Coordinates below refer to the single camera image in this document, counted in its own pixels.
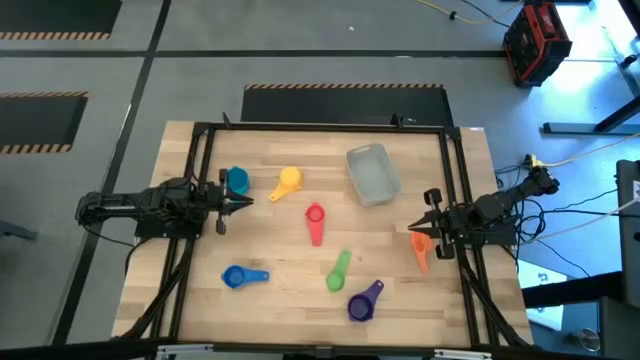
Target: blue measuring cup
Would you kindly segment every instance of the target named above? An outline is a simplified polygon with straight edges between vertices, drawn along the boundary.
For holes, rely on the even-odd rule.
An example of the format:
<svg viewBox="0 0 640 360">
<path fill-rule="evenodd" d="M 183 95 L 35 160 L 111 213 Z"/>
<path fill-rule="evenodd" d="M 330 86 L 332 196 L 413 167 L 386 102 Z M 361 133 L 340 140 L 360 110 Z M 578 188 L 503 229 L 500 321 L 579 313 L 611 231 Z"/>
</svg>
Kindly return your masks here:
<svg viewBox="0 0 640 360">
<path fill-rule="evenodd" d="M 222 273 L 222 281 L 228 287 L 235 289 L 253 282 L 269 281 L 269 272 L 253 270 L 240 265 L 231 265 Z"/>
<path fill-rule="evenodd" d="M 229 169 L 227 176 L 231 191 L 240 195 L 249 191 L 249 174 L 245 169 L 234 166 Z"/>
</svg>

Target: red measuring spoon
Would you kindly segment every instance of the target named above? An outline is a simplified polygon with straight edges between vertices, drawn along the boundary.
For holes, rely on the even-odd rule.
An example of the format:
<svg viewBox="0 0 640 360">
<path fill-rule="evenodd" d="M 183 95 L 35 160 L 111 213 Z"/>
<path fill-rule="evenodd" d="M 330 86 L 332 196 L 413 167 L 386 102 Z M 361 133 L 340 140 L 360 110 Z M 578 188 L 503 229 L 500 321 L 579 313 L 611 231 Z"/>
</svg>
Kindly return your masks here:
<svg viewBox="0 0 640 360">
<path fill-rule="evenodd" d="M 311 244 L 313 246 L 322 245 L 322 231 L 324 227 L 324 209 L 320 204 L 313 203 L 304 213 L 307 217 L 307 225 L 311 233 Z"/>
</svg>

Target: green measuring spoon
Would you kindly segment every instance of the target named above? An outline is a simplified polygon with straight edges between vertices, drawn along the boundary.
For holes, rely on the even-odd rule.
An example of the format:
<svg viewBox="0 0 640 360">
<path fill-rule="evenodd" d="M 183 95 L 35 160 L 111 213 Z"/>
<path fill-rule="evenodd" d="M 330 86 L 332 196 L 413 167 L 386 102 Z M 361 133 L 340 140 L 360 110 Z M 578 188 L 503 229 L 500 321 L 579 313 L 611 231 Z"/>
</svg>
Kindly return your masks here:
<svg viewBox="0 0 640 360">
<path fill-rule="evenodd" d="M 343 250 L 340 253 L 336 266 L 333 267 L 333 270 L 327 276 L 327 287 L 330 292 L 340 291 L 344 286 L 344 278 L 347 276 L 349 261 L 351 261 L 351 251 Z"/>
</svg>

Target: table leg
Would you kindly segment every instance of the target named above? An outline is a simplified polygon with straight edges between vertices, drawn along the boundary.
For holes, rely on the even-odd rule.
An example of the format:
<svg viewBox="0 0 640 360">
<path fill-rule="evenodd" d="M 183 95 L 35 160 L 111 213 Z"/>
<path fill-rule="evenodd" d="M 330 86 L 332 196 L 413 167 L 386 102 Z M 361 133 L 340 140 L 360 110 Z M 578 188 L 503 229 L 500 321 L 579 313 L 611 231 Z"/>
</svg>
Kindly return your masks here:
<svg viewBox="0 0 640 360">
<path fill-rule="evenodd" d="M 623 125 L 625 121 L 640 112 L 640 96 L 609 115 L 597 124 L 584 123 L 544 123 L 545 134 L 561 135 L 633 135 L 640 132 L 640 125 Z"/>
<path fill-rule="evenodd" d="M 603 296 L 622 299 L 622 271 L 522 289 L 527 308 L 596 301 Z"/>
</svg>

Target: yellow cable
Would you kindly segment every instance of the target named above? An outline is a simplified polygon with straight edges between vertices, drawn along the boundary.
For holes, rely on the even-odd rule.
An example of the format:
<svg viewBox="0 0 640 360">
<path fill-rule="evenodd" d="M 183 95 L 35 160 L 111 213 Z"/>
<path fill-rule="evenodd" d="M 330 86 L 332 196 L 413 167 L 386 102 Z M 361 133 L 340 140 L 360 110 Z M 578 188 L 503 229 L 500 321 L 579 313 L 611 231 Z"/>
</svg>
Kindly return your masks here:
<svg viewBox="0 0 640 360">
<path fill-rule="evenodd" d="M 436 4 L 432 4 L 426 0 L 416 0 L 417 2 L 423 4 L 423 5 L 427 5 L 430 6 L 440 12 L 443 12 L 447 15 L 451 15 L 451 11 L 447 11 L 443 8 L 441 8 L 440 6 L 436 5 Z M 502 17 L 504 15 L 507 15 L 509 12 L 511 12 L 511 10 L 515 9 L 518 5 L 520 5 L 521 2 L 523 2 L 524 0 L 519 0 L 518 2 L 516 2 L 512 7 L 510 7 L 509 9 L 507 9 L 507 11 L 503 12 L 500 15 L 496 15 L 493 17 L 490 17 L 487 20 L 481 20 L 481 21 L 477 21 L 477 20 L 469 20 L 469 19 L 465 19 L 463 17 L 461 17 L 460 15 L 456 14 L 456 19 L 460 19 L 460 21 L 466 22 L 467 24 L 471 24 L 471 25 L 484 25 L 484 24 L 488 24 L 490 22 L 493 22 L 494 20 L 497 20 L 499 17 Z"/>
<path fill-rule="evenodd" d="M 549 164 L 547 164 L 547 163 L 543 163 L 542 161 L 538 160 L 538 166 L 554 167 L 554 166 L 561 166 L 561 165 L 565 165 L 565 164 L 568 164 L 568 163 L 570 163 L 570 162 L 572 162 L 572 161 L 574 161 L 574 160 L 578 160 L 578 159 L 580 159 L 580 158 L 582 158 L 582 157 L 585 157 L 585 156 L 587 156 L 587 155 L 591 155 L 591 154 L 593 154 L 594 152 L 597 152 L 597 151 L 600 151 L 600 150 L 603 150 L 603 149 L 606 149 L 606 148 L 610 148 L 610 147 L 612 147 L 612 146 L 618 145 L 618 144 L 620 144 L 620 143 L 623 143 L 623 142 L 625 142 L 625 141 L 627 141 L 627 140 L 631 140 L 631 139 L 633 139 L 633 138 L 635 138 L 635 137 L 638 137 L 638 136 L 640 136 L 640 133 L 635 133 L 635 134 L 633 134 L 633 135 L 631 135 L 631 136 L 627 136 L 626 138 L 624 138 L 624 139 L 622 139 L 622 140 L 616 141 L 616 142 L 611 143 L 611 144 L 609 144 L 609 145 L 605 145 L 605 146 L 599 147 L 599 148 L 597 148 L 597 149 L 593 149 L 593 150 L 591 150 L 591 151 L 587 151 L 587 152 L 586 152 L 586 153 L 584 153 L 584 154 L 580 154 L 580 155 L 572 156 L 572 157 L 568 158 L 567 160 L 560 161 L 560 162 L 557 162 L 557 163 L 549 163 Z"/>
</svg>

